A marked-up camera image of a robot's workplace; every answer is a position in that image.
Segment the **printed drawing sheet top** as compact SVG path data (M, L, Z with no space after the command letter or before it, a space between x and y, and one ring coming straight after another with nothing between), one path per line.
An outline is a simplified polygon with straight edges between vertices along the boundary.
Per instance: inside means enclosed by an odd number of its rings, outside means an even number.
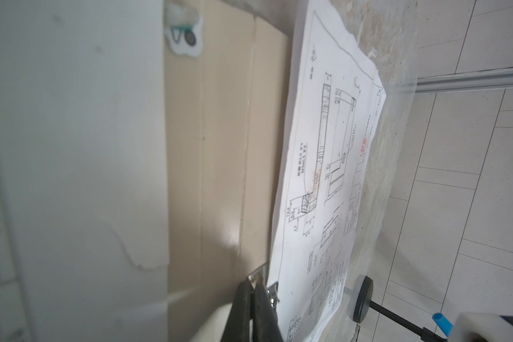
M0 1L0 341L166 341L161 1Z

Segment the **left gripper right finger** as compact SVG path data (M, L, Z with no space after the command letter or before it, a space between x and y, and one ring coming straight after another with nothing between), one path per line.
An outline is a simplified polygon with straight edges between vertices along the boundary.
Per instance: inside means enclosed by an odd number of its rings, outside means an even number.
M252 340L256 342L283 342L265 287L257 283L252 297Z

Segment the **beige cardboard folder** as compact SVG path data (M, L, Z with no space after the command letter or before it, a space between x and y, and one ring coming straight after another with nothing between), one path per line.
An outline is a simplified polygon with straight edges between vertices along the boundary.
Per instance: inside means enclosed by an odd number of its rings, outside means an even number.
M170 341L202 337L268 260L292 48L277 1L190 5L202 53L165 52Z

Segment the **printed drawing sheet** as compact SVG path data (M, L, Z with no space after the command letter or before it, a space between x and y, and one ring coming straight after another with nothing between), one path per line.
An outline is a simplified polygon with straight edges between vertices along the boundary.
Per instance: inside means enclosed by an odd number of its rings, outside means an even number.
M386 92L330 1L297 14L268 282L285 341L317 341L341 305Z
M161 1L0 1L0 341L166 341Z

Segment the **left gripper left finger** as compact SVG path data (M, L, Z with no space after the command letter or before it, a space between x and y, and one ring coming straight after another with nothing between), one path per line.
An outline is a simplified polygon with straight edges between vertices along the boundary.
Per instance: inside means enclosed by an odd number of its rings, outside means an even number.
M250 342L253 287L248 279L235 292L221 342Z

